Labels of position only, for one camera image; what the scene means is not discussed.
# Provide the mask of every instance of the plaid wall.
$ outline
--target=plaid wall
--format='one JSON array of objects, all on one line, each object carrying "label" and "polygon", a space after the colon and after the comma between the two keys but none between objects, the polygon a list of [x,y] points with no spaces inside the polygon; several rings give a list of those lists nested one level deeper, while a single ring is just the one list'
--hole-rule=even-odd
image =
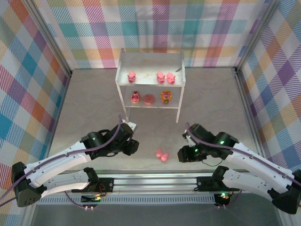
[{"label": "plaid wall", "polygon": [[[14,163],[44,158],[66,83],[21,0],[0,0],[0,196]],[[0,226],[15,226],[19,212],[16,202],[1,207]]]},{"label": "plaid wall", "polygon": [[243,80],[266,156],[301,168],[301,0],[282,0]]},{"label": "plaid wall", "polygon": [[48,10],[35,2],[75,68],[115,68],[120,48],[183,49],[186,66],[233,66],[269,0],[47,0]]}]

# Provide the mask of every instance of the yellow toy figure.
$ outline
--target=yellow toy figure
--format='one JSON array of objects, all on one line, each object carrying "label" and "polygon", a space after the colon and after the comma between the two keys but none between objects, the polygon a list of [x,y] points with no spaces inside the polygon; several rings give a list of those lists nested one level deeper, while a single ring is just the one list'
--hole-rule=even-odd
[{"label": "yellow toy figure", "polygon": [[164,103],[164,104],[168,104],[169,101],[171,100],[171,91],[169,90],[164,90],[161,92],[161,102]]}]

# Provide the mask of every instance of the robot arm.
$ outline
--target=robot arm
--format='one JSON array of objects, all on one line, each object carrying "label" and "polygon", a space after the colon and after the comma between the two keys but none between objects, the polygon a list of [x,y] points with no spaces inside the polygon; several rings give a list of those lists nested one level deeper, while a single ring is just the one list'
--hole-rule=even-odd
[{"label": "robot arm", "polygon": [[179,161],[202,161],[211,155],[239,165],[255,175],[218,166],[212,175],[218,187],[246,190],[267,198],[284,212],[297,212],[301,200],[301,170],[292,172],[280,167],[252,152],[231,135],[220,132],[214,136],[198,124],[186,130],[183,137],[189,145],[178,152]]},{"label": "robot arm", "polygon": [[93,168],[71,174],[58,174],[98,157],[112,157],[119,152],[134,154],[139,146],[132,139],[135,128],[134,123],[122,121],[112,130],[90,132],[71,147],[39,162],[14,164],[12,183],[16,184],[14,191],[17,205],[25,207],[49,194],[72,189],[82,190],[95,185],[99,179]]}]

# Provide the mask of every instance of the white shelf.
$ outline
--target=white shelf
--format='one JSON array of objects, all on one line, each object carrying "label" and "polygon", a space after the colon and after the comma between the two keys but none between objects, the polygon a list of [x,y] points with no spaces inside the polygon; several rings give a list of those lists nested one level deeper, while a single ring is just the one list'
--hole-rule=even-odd
[{"label": "white shelf", "polygon": [[[120,66],[116,74],[116,82],[120,86],[151,85],[161,87],[185,86],[185,70],[181,53],[125,53],[121,50]],[[130,83],[127,75],[135,72],[136,81]],[[158,83],[157,73],[165,76],[168,72],[175,75],[175,83],[169,84],[165,79],[163,84]]]},{"label": "white shelf", "polygon": [[[146,108],[170,108],[170,109],[178,109],[180,102],[180,87],[171,87],[170,90],[172,92],[172,99],[166,105],[161,102],[161,92],[166,90],[166,87],[154,87],[154,86],[128,86],[126,87],[124,98],[124,104],[126,107],[146,107]],[[133,91],[139,91],[141,95],[141,101],[137,104],[133,104],[131,101],[131,95]],[[143,97],[146,94],[154,95],[156,101],[153,105],[145,105],[143,103]]]}]

